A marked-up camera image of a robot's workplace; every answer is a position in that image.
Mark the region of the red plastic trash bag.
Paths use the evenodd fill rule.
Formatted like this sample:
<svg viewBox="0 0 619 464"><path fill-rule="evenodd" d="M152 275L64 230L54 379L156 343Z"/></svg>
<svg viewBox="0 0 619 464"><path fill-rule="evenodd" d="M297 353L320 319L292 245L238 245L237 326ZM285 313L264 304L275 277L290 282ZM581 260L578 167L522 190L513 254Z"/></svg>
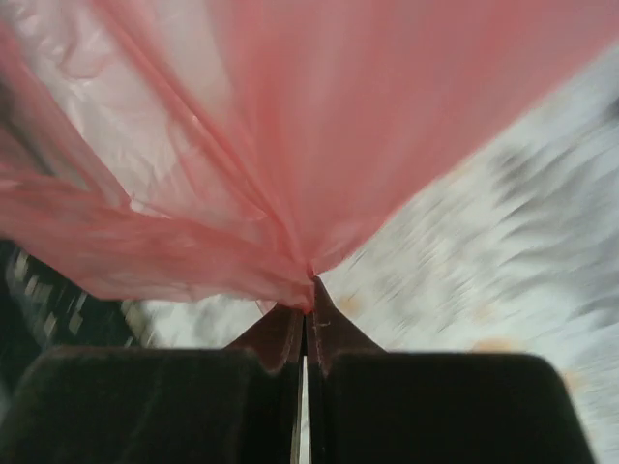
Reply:
<svg viewBox="0 0 619 464"><path fill-rule="evenodd" d="M1 234L99 298L307 307L617 39L614 1L5 1Z"/></svg>

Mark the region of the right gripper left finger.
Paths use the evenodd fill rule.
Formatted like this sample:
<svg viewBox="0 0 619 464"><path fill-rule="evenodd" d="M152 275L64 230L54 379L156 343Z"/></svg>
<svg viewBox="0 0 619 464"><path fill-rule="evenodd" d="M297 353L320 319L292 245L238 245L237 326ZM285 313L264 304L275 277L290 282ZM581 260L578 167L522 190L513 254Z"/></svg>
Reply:
<svg viewBox="0 0 619 464"><path fill-rule="evenodd" d="M51 349L15 392L1 459L295 463L303 325L276 307L222 349Z"/></svg>

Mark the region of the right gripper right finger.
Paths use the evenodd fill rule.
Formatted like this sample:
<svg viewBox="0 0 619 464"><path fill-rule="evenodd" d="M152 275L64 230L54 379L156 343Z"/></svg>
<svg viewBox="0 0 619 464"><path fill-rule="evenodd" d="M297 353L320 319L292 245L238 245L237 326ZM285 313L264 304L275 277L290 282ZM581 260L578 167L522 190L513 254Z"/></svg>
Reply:
<svg viewBox="0 0 619 464"><path fill-rule="evenodd" d="M522 353L389 352L314 284L305 320L314 463L590 463L566 385Z"/></svg>

